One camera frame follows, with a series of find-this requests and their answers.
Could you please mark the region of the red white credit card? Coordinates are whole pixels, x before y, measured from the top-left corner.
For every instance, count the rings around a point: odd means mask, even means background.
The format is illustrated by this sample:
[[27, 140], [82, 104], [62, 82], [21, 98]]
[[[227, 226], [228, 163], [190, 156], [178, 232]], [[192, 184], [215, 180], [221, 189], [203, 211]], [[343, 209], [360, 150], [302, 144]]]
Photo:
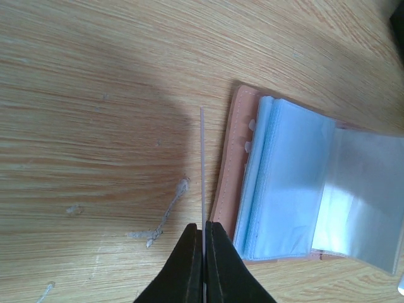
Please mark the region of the red white credit card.
[[205, 115], [204, 108], [200, 108], [200, 156], [201, 156], [201, 217], [202, 217], [202, 276], [203, 303], [207, 303], [206, 286], [206, 197], [205, 197]]

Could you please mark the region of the black card bin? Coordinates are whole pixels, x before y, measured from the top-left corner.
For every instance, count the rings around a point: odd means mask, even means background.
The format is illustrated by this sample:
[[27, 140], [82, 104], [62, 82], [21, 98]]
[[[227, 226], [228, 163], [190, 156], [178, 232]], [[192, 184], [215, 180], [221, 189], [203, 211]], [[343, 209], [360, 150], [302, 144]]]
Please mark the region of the black card bin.
[[397, 9], [389, 18], [391, 33], [403, 64], [403, 10]]

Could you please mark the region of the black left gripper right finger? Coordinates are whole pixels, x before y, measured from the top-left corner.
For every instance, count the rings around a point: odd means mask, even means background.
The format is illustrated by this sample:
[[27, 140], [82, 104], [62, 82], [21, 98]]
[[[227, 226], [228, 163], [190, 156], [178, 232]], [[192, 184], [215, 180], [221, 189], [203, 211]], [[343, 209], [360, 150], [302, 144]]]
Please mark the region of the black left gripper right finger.
[[208, 302], [276, 302], [246, 268], [219, 222], [206, 223], [206, 285]]

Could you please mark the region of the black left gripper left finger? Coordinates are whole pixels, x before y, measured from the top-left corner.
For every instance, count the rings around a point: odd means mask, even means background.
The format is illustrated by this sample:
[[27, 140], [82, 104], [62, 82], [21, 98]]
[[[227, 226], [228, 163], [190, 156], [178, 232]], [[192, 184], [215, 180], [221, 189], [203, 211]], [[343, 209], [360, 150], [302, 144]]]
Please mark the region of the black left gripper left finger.
[[195, 223], [190, 223], [184, 229], [160, 273], [134, 302], [201, 301], [202, 231]]

